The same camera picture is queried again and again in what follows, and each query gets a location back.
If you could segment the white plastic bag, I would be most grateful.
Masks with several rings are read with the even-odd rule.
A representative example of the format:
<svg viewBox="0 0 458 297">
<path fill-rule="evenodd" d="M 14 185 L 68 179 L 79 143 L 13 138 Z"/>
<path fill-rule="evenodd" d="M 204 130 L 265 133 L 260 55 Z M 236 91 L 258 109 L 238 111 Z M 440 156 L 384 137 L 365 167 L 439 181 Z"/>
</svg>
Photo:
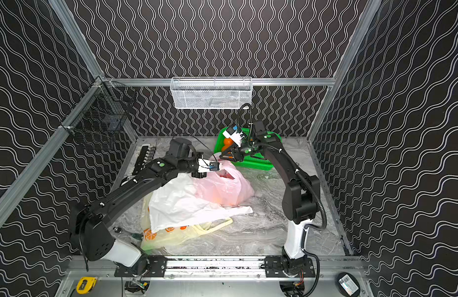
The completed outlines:
<svg viewBox="0 0 458 297">
<path fill-rule="evenodd" d="M 147 203 L 151 230 L 158 232 L 166 228 L 200 225 L 253 213 L 250 206 L 223 207 L 199 198 L 196 193 L 194 178 L 188 174 L 180 174 L 152 192 Z"/>
</svg>

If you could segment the pink plastic bag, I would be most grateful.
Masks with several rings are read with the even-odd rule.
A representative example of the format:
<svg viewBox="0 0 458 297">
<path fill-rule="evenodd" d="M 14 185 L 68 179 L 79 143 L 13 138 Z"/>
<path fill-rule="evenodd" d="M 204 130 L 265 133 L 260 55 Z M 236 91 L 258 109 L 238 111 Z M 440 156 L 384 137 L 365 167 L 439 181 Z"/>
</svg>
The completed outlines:
<svg viewBox="0 0 458 297">
<path fill-rule="evenodd" d="M 225 207 L 236 207 L 254 196 L 251 183 L 232 162 L 218 162 L 219 171 L 209 172 L 205 178 L 194 179 L 197 198 Z"/>
</svg>

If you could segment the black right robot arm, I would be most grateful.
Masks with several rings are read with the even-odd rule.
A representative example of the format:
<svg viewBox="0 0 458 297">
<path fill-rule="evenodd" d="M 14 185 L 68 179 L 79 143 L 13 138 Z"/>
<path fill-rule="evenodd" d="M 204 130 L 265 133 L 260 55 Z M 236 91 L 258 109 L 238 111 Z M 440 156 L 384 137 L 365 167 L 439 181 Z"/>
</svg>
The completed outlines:
<svg viewBox="0 0 458 297">
<path fill-rule="evenodd" d="M 324 231 L 327 228 L 320 180 L 300 168 L 286 151 L 281 139 L 276 134 L 269 133 L 262 121 L 256 121 L 250 116 L 249 131 L 243 131 L 241 118 L 244 109 L 252 114 L 251 104 L 245 103 L 240 107 L 235 126 L 228 127 L 224 132 L 224 137 L 232 139 L 234 144 L 225 148 L 221 157 L 240 163 L 246 157 L 267 160 L 282 178 L 285 185 L 282 210 L 289 224 L 280 263 L 287 276 L 299 276 L 304 268 L 311 267 L 310 258 L 318 258 L 306 249 L 308 231 Z"/>
</svg>

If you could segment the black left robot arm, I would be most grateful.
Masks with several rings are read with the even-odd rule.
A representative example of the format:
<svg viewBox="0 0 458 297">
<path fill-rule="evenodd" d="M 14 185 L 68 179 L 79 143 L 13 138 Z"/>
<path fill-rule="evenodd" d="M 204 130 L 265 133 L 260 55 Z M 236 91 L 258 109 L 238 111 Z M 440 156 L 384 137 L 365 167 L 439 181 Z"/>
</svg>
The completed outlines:
<svg viewBox="0 0 458 297">
<path fill-rule="evenodd" d="M 105 259 L 126 267 L 133 275 L 142 275 L 149 268 L 148 257 L 141 248 L 116 239 L 108 227 L 139 200 L 178 175 L 189 173 L 205 178 L 207 173 L 218 170 L 218 162 L 205 159 L 191 141 L 173 139 L 162 158 L 147 163 L 130 181 L 104 198 L 74 205 L 69 218 L 69 240 L 82 253 L 86 264 Z"/>
</svg>

